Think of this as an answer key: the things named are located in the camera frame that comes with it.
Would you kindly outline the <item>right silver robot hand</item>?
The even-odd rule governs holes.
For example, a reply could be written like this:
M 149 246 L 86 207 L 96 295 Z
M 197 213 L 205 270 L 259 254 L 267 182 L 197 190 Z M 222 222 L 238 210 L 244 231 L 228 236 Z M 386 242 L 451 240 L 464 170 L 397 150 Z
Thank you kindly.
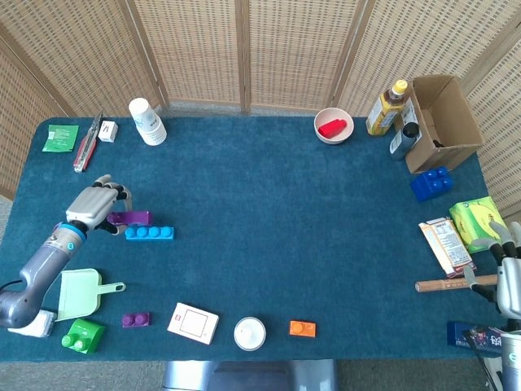
M 512 222 L 505 227 L 490 222 L 490 228 L 499 235 L 499 240 L 476 239 L 474 245 L 485 246 L 497 263 L 496 290 L 479 283 L 470 266 L 464 267 L 465 280 L 469 288 L 497 305 L 498 312 L 506 319 L 520 320 L 520 224 Z

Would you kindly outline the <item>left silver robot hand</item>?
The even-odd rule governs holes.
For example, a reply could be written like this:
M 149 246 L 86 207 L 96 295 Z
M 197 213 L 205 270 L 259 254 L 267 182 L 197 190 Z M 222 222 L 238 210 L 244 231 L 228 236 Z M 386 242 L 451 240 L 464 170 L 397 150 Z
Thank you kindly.
M 67 223 L 72 224 L 85 235 L 89 231 L 104 230 L 111 235 L 122 234 L 126 226 L 115 226 L 107 216 L 117 201 L 124 202 L 125 210 L 133 209 L 133 198 L 129 189 L 112 181 L 110 174 L 105 174 L 86 187 L 72 202 L 66 211 Z

